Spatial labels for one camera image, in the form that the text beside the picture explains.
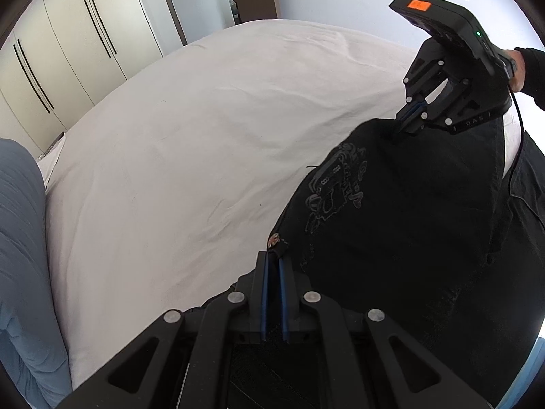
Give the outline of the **person's right hand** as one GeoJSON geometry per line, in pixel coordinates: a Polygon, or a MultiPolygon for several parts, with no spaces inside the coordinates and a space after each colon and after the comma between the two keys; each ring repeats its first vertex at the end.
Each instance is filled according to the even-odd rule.
{"type": "Polygon", "coordinates": [[[513,64],[513,76],[510,78],[509,84],[513,92],[522,91],[526,79],[526,64],[524,57],[518,50],[504,50],[510,57],[513,64]]]}

